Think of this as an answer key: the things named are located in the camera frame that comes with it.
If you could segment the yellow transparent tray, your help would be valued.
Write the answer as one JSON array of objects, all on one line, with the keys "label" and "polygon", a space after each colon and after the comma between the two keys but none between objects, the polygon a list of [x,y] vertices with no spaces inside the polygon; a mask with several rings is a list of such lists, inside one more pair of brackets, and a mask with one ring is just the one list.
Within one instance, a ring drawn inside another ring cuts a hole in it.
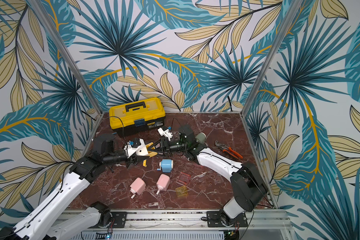
[{"label": "yellow transparent tray", "polygon": [[187,186],[181,186],[175,189],[176,195],[178,198],[188,196],[188,188]]}]

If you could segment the yellow pencil sharpener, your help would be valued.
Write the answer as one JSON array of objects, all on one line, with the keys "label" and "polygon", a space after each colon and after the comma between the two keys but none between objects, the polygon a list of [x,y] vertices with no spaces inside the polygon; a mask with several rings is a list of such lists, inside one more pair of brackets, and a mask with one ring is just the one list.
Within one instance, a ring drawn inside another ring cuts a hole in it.
[{"label": "yellow pencil sharpener", "polygon": [[146,158],[143,161],[143,166],[147,167],[147,160],[149,158],[152,158],[152,157],[156,156],[157,154],[158,154],[157,152],[148,152],[148,155],[146,156]]}]

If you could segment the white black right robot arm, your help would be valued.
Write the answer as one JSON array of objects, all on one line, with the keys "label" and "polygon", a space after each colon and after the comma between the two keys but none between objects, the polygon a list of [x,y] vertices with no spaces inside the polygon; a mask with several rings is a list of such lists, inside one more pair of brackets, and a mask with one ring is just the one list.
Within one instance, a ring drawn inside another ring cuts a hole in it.
[{"label": "white black right robot arm", "polygon": [[267,195],[268,188],[258,168],[252,163],[240,163],[221,156],[211,150],[206,135],[196,135],[189,125],[179,129],[179,139],[173,140],[172,132],[167,128],[159,128],[160,140],[147,148],[164,157],[174,153],[182,153],[189,161],[207,167],[227,179],[233,189],[233,197],[215,217],[226,227],[232,226],[238,215],[251,212]]}]

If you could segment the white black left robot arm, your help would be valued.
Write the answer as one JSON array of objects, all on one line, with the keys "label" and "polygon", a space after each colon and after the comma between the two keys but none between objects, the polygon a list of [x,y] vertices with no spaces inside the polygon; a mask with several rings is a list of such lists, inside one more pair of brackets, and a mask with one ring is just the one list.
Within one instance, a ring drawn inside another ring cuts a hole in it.
[{"label": "white black left robot arm", "polygon": [[109,230],[115,222],[110,208],[100,202],[90,205],[76,217],[55,225],[55,221],[70,203],[107,167],[125,163],[129,168],[148,159],[149,152],[143,139],[135,138],[122,149],[114,149],[111,134],[94,138],[93,150],[77,160],[53,192],[14,227],[0,230],[0,240],[68,240],[90,227]]}]

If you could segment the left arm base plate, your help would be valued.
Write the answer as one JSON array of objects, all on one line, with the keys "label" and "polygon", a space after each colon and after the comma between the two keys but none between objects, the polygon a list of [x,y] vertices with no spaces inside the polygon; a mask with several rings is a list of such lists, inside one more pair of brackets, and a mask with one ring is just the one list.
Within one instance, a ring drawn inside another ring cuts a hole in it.
[{"label": "left arm base plate", "polygon": [[123,229],[127,220],[127,212],[106,212],[102,213],[96,227]]}]

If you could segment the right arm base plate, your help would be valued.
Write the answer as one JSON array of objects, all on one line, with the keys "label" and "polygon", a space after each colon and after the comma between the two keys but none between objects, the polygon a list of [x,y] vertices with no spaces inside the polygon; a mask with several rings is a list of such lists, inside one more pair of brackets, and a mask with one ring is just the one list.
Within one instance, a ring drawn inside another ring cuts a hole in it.
[{"label": "right arm base plate", "polygon": [[223,210],[207,211],[205,219],[209,228],[247,227],[248,219],[245,213],[230,218]]}]

